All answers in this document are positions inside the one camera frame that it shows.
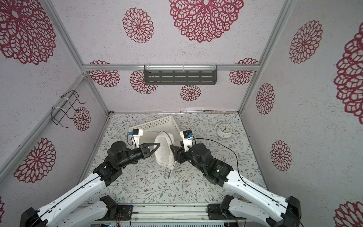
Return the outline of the white perforated plastic basket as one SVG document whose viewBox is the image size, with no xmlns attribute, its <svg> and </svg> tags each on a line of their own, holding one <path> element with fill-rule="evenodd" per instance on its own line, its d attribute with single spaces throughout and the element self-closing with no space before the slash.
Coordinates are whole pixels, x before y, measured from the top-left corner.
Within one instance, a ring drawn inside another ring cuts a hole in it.
<svg viewBox="0 0 363 227">
<path fill-rule="evenodd" d="M 141 138 L 135 139 L 135 141 L 139 142 L 139 144 L 154 142 L 160 131 L 172 134 L 175 142 L 182 140 L 180 136 L 180 129 L 171 115 L 144 124 L 132 126 L 129 128 L 129 132 L 132 132 L 134 129 L 143 131 Z"/>
</svg>

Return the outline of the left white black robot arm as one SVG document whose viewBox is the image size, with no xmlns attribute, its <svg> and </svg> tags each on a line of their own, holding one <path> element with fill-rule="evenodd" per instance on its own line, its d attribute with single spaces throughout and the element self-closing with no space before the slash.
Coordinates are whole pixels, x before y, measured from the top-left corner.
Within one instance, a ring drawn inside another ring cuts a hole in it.
<svg viewBox="0 0 363 227">
<path fill-rule="evenodd" d="M 129 149 L 123 141 L 117 141 L 107 151 L 107 157 L 85 180 L 64 195 L 39 209 L 29 208 L 22 213 L 22 227 L 82 226 L 88 222 L 119 215 L 118 204 L 110 196 L 78 212 L 74 210 L 90 196 L 104 190 L 123 173 L 123 168 L 139 160 L 151 157 L 159 143 L 144 143 Z"/>
</svg>

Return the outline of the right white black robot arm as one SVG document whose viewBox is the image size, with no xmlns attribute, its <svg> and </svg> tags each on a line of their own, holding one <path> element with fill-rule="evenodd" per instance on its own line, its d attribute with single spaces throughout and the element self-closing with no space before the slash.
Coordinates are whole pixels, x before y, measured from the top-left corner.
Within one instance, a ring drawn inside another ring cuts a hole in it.
<svg viewBox="0 0 363 227">
<path fill-rule="evenodd" d="M 210 183 L 248 200 L 226 196 L 220 204 L 225 217 L 245 218 L 265 227 L 302 226 L 301 203 L 297 198 L 279 196 L 242 177 L 238 170 L 214 158 L 203 143 L 193 145 L 188 151 L 173 145 L 170 149 L 180 164 L 190 163 Z"/>
</svg>

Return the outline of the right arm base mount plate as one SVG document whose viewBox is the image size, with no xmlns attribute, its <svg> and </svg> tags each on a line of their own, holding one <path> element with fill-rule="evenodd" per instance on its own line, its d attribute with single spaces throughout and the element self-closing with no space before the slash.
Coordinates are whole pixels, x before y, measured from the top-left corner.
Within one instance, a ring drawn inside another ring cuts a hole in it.
<svg viewBox="0 0 363 227">
<path fill-rule="evenodd" d="M 221 208 L 220 204 L 207 205 L 209 220 L 235 220 L 236 217 L 227 208 Z"/>
</svg>

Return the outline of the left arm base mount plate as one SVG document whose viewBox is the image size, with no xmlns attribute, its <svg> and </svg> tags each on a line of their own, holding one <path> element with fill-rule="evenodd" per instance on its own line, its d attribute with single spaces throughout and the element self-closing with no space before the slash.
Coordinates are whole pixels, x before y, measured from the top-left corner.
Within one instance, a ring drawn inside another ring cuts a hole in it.
<svg viewBox="0 0 363 227">
<path fill-rule="evenodd" d="M 132 205 L 118 205 L 108 209 L 106 215 L 100 220 L 112 220 L 112 221 L 130 221 L 133 213 L 134 206 Z"/>
</svg>

